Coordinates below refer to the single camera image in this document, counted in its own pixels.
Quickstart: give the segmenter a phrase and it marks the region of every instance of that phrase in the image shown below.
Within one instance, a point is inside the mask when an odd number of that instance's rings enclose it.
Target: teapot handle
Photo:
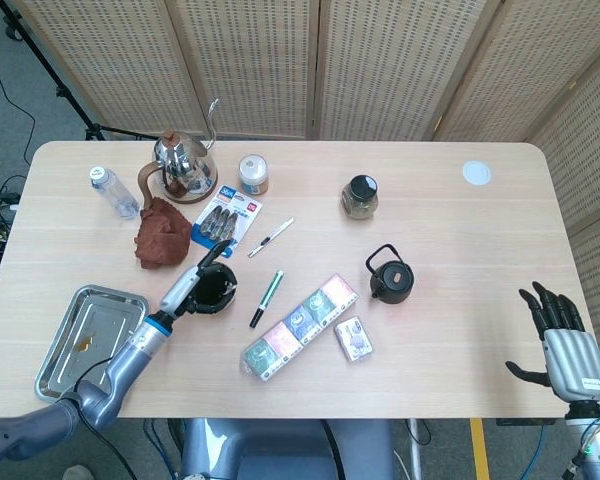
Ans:
[[[398,253],[398,251],[396,250],[396,248],[393,245],[391,245],[390,243],[386,243],[383,246],[381,246],[378,250],[376,250],[375,252],[373,252],[369,256],[369,258],[367,258],[367,261],[365,262],[365,265],[367,266],[367,270],[369,270],[374,277],[377,277],[378,275],[377,275],[376,271],[371,267],[371,259],[373,257],[375,257],[378,253],[380,253],[380,250],[382,250],[383,248],[388,248],[389,250],[391,250],[394,253],[394,255],[396,257],[398,257],[398,260],[400,260],[400,263],[404,263],[402,261],[402,258],[400,258],[400,254]]]
[[[138,172],[138,186],[144,197],[144,205],[142,208],[145,210],[151,208],[151,204],[153,203],[153,195],[151,195],[151,190],[149,190],[149,176],[160,170],[160,168],[160,165],[156,162],[151,162],[147,163]]]

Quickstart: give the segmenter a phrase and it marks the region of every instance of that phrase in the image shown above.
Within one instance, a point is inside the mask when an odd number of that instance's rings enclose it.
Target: wooden table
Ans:
[[[145,271],[134,256],[139,219],[118,219],[92,190],[89,169],[112,168],[140,197],[138,169],[151,142],[52,142],[35,154],[0,269],[0,415],[44,405],[36,373],[73,293],[98,284],[145,296],[152,308],[205,253],[195,244],[179,266]],[[219,183],[237,185],[237,164],[259,153],[270,166],[264,208],[233,258],[239,287],[220,315],[181,318],[127,397],[123,416],[516,417],[561,416],[549,389],[505,368],[542,370],[544,359],[520,287],[532,280],[586,311],[542,153],[528,144],[218,142]],[[486,162],[491,183],[462,175]],[[366,173],[379,184],[372,219],[353,221],[340,190]],[[203,204],[179,206],[194,221]],[[296,222],[253,259],[284,220]],[[415,273],[411,296],[370,298],[364,261],[390,242]],[[258,328],[249,320],[276,269],[286,272]],[[340,273],[361,298],[342,318],[363,320],[375,347],[350,365],[323,332],[270,382],[248,376],[240,354],[267,328]]]

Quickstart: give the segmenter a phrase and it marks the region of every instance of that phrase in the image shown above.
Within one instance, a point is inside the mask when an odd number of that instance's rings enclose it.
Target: metal tray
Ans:
[[[147,315],[149,304],[138,295],[86,285],[73,296],[36,377],[36,395],[55,402],[91,365],[116,353]],[[85,380],[109,392],[105,365]]]

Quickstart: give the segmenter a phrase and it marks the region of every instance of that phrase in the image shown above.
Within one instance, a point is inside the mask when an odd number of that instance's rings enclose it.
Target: brown towel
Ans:
[[[142,268],[177,265],[185,259],[191,243],[191,224],[169,202],[154,197],[151,207],[140,212],[142,223],[136,257]]]

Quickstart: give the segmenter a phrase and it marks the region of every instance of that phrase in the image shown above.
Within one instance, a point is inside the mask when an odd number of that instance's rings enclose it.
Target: tripod stand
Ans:
[[[146,139],[150,139],[150,140],[158,139],[158,137],[154,137],[153,135],[147,135],[147,134],[139,133],[139,132],[132,132],[129,130],[123,130],[120,128],[108,127],[105,125],[100,125],[99,123],[94,123],[91,120],[91,118],[89,118],[89,115],[87,115],[87,112],[84,111],[82,106],[78,103],[76,98],[73,96],[73,93],[71,93],[71,90],[69,90],[69,87],[67,87],[64,84],[64,82],[58,76],[58,74],[53,69],[51,64],[47,61],[47,59],[45,58],[43,53],[40,51],[40,49],[35,44],[35,42],[31,38],[31,36],[27,32],[27,30],[22,25],[22,23],[20,23],[20,19],[18,18],[19,15],[16,15],[9,8],[9,6],[6,4],[5,0],[0,0],[0,10],[2,10],[2,12],[5,14],[5,22],[7,23],[8,31],[11,32],[12,34],[14,33],[14,31],[17,31],[20,34],[20,36],[22,37],[22,40],[24,40],[24,42],[31,49],[31,51],[36,56],[36,58],[38,59],[40,64],[44,67],[44,69],[47,71],[49,76],[56,83],[56,96],[66,98],[67,101],[69,102],[69,104],[73,107],[73,109],[76,111],[76,113],[80,116],[82,121],[87,126],[86,136],[85,136],[86,140],[94,140],[94,139],[95,140],[106,140],[106,138],[104,137],[102,132],[112,132],[112,133],[120,133],[123,135],[131,135],[131,136],[135,137],[136,140],[140,140],[142,138],[146,138]],[[15,35],[13,35],[13,36],[8,35],[8,36],[9,36],[9,38],[12,38],[14,40],[19,40],[19,39],[15,38]]]

